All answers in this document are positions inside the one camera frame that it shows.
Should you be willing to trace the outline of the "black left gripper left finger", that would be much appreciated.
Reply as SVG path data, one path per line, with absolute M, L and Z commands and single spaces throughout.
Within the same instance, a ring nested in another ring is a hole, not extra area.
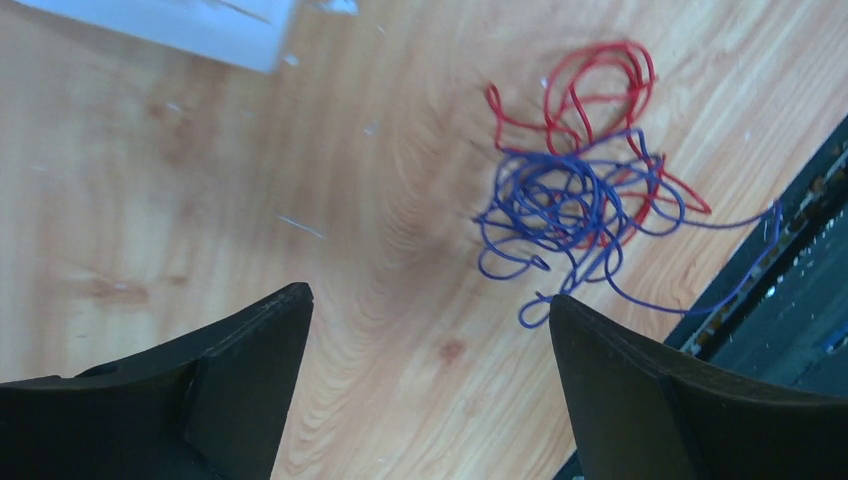
M 5 479 L 267 479 L 314 297 L 290 284 L 74 377 L 1 387 Z

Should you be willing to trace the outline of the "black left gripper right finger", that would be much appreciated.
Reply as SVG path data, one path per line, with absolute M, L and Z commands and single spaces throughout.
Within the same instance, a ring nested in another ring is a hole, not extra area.
M 845 399 L 724 370 L 566 295 L 548 325 L 585 477 L 846 477 Z

